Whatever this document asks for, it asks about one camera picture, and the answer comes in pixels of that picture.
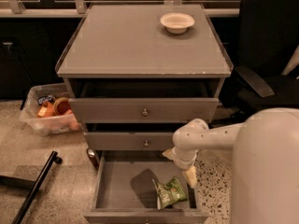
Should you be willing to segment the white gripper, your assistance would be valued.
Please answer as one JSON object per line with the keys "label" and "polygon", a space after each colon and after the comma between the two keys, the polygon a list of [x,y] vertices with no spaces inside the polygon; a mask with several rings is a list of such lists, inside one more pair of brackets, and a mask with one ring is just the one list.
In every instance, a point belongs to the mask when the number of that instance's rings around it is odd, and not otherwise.
{"label": "white gripper", "polygon": [[184,150],[173,147],[165,150],[162,155],[170,161],[173,160],[178,168],[185,170],[182,173],[189,186],[194,189],[197,185],[196,168],[194,167],[197,150]]}

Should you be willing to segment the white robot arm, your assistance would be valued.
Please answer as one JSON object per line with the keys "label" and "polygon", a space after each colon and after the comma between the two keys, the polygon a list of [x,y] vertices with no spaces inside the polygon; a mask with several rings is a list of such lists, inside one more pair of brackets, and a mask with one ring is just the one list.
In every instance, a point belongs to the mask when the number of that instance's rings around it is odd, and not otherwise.
{"label": "white robot arm", "polygon": [[197,184],[200,149],[231,149],[231,224],[299,224],[299,110],[270,108],[243,123],[210,129],[194,119],[177,129],[164,156]]}

